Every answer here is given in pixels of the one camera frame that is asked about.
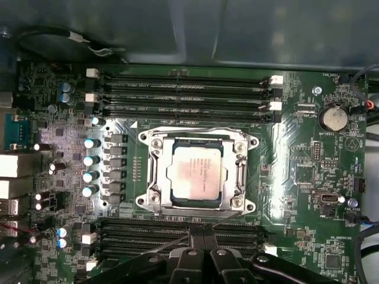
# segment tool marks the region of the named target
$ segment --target white connector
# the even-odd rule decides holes
[[[100,76],[100,72],[96,68],[87,68],[85,75],[87,78],[96,78],[98,79]]]
[[[93,244],[96,239],[96,233],[82,235],[82,244]]]

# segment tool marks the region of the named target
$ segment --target green circuit board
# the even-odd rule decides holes
[[[117,101],[97,112],[106,124],[94,127],[86,112],[85,94],[88,86],[86,68],[95,67],[100,73],[119,76],[185,76],[186,78],[228,78],[238,80],[261,80],[271,76],[283,76],[283,82],[275,88],[282,89],[281,122],[249,121],[244,116],[246,105],[240,99],[231,107],[234,97],[220,96],[212,103],[220,105],[222,115],[211,112],[210,116],[175,117],[170,105],[162,95],[161,101],[147,104],[147,98],[135,98],[141,102]],[[53,160],[66,163],[65,171],[50,176],[42,173],[36,177],[36,192],[46,190],[65,191],[70,202],[56,216],[56,228],[63,224],[73,227],[72,242],[67,248],[56,247],[56,240],[42,240],[36,245],[35,283],[72,283],[78,271],[85,269],[87,256],[81,253],[81,222],[95,221],[99,217],[154,219],[154,214],[137,207],[135,197],[146,192],[147,146],[137,139],[142,131],[159,126],[185,127],[230,127],[259,138],[259,146],[249,151],[246,197],[256,203],[256,210],[231,223],[261,225],[270,233],[269,244],[277,247],[280,258],[321,273],[341,283],[356,283],[352,239],[359,231],[358,225],[346,222],[346,211],[360,210],[361,194],[354,191],[355,178],[364,176],[365,115],[349,115],[346,127],[341,131],[325,131],[319,123],[319,115],[330,104],[344,108],[359,105],[349,85],[338,82],[338,75],[322,72],[292,72],[277,70],[253,70],[216,67],[185,66],[83,66],[75,64],[21,63],[20,78],[27,81],[27,88],[19,88],[16,103],[22,113],[30,117],[30,141],[53,146],[53,151],[44,157],[45,164]],[[72,105],[60,102],[60,86],[67,82],[75,87]],[[315,86],[322,89],[313,94]],[[117,97],[121,89],[114,91]],[[207,104],[208,97],[198,99],[188,95],[188,102]],[[48,106],[56,106],[56,112]],[[81,195],[85,186],[82,175],[88,170],[82,163],[86,155],[99,155],[109,160],[107,152],[113,144],[113,134],[125,134],[128,140],[125,167],[124,197],[120,204],[111,205],[101,193],[86,199]],[[86,138],[101,140],[101,147],[86,149]],[[109,168],[104,162],[92,166],[101,172],[98,184],[109,182],[104,172]],[[331,192],[345,198],[345,202],[323,204],[315,192]],[[349,198],[355,198],[359,206],[349,208]],[[41,218],[44,211],[36,212],[33,218]],[[210,218],[161,217],[170,222],[214,221]],[[91,274],[101,271],[94,269]]]

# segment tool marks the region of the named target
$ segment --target black cable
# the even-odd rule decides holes
[[[362,249],[361,250],[361,257],[364,258],[364,257],[369,256],[370,254],[373,254],[373,253],[379,253],[379,244],[375,244],[373,246],[365,247],[364,249]]]
[[[353,242],[354,259],[356,266],[356,274],[358,275],[361,284],[367,284],[367,279],[362,265],[361,246],[365,238],[379,233],[379,225],[373,223],[373,226],[361,231]]]
[[[366,139],[379,142],[379,135],[375,133],[367,132]]]
[[[369,65],[365,68],[363,68],[361,71],[359,71],[357,74],[354,75],[353,78],[351,78],[351,81],[350,81],[350,88],[352,89],[352,91],[354,92],[354,94],[361,98],[363,101],[367,101],[367,98],[366,96],[361,92],[361,90],[359,90],[358,86],[355,84],[356,80],[358,80],[359,77],[361,77],[363,74],[366,74],[368,71],[370,70],[373,70],[375,68],[378,68],[379,67],[379,63],[375,63],[375,64],[372,64],[372,65]]]
[[[87,48],[93,52],[93,54],[99,57],[108,57],[113,54],[113,51],[109,47],[103,45],[102,43],[98,41],[90,40],[89,38],[86,38],[82,36],[81,34],[77,34],[77,33],[74,33],[73,31],[69,31],[63,28],[45,27],[45,26],[32,26],[32,27],[27,27],[20,30],[13,37],[14,46],[17,49],[17,51],[30,54],[33,57],[42,59],[44,61],[49,61],[44,55],[34,50],[30,50],[23,45],[23,41],[26,38],[29,38],[32,36],[39,36],[39,35],[44,35],[44,36],[53,35],[53,36],[66,37],[77,43],[86,45]]]

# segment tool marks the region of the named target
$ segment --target mounting screw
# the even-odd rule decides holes
[[[157,262],[158,259],[156,257],[151,257],[149,258],[149,262]]]
[[[245,151],[245,145],[241,142],[236,143],[235,144],[235,152],[241,153],[243,151]]]
[[[226,250],[218,250],[218,251],[217,251],[217,254],[218,254],[219,256],[225,256],[225,255],[227,254],[227,251],[226,251]]]
[[[242,198],[240,198],[240,197],[234,197],[232,199],[232,206],[233,207],[238,208],[238,207],[241,207],[242,204],[243,204]]]
[[[350,208],[356,208],[356,207],[358,207],[358,200],[356,200],[355,198],[350,198],[348,200],[348,206]]]
[[[152,147],[155,148],[155,149],[162,148],[162,141],[160,141],[160,139],[154,139],[152,141]]]
[[[258,256],[256,259],[259,262],[268,262],[268,258],[265,256]]]
[[[312,89],[313,95],[318,96],[318,95],[321,95],[321,93],[322,93],[321,87],[318,87],[318,86],[313,87],[313,89]]]
[[[189,255],[189,256],[195,256],[195,255],[197,255],[197,251],[195,251],[195,250],[190,250],[190,251],[188,252],[188,255]]]
[[[154,203],[154,204],[159,203],[159,201],[160,201],[160,196],[159,196],[159,194],[158,194],[158,193],[153,193],[153,194],[151,195],[151,197],[150,197],[150,200],[151,200],[152,203]]]

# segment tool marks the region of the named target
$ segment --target black memory slot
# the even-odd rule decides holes
[[[198,109],[199,111],[224,110],[230,111],[235,109],[240,112],[269,112],[269,105],[261,102],[239,102],[239,101],[213,101],[213,102],[188,102],[188,101],[140,101],[124,98],[110,98],[109,101],[104,99],[103,103],[107,105],[127,105],[128,107],[135,106],[138,108],[154,109],[162,108],[182,108],[182,109]]]
[[[107,74],[104,76],[105,82],[131,82],[131,83],[149,83],[149,84],[188,84],[188,85],[220,85],[220,86],[238,86],[247,88],[266,88],[269,84],[269,78],[257,79],[232,79],[232,78],[211,78],[195,76],[143,76],[143,75],[125,75],[125,74]]]
[[[157,120],[188,120],[188,121],[204,121],[214,120],[225,122],[246,122],[246,123],[269,123],[272,121],[272,115],[270,113],[259,114],[249,113],[248,115],[239,114],[238,112],[230,111],[229,113],[185,113],[179,112],[170,113],[166,111],[151,112],[147,109],[135,109],[129,110],[125,108],[115,108],[114,106],[105,106],[103,108],[103,116],[105,117],[130,117],[130,118],[150,118]]]
[[[134,98],[134,99],[155,99],[161,97],[173,97],[175,99],[193,98],[197,100],[206,99],[240,99],[268,101],[272,97],[272,90],[257,90],[248,92],[234,92],[233,90],[141,90],[139,88],[111,88],[104,86],[104,91],[100,95],[112,96],[115,98]]]

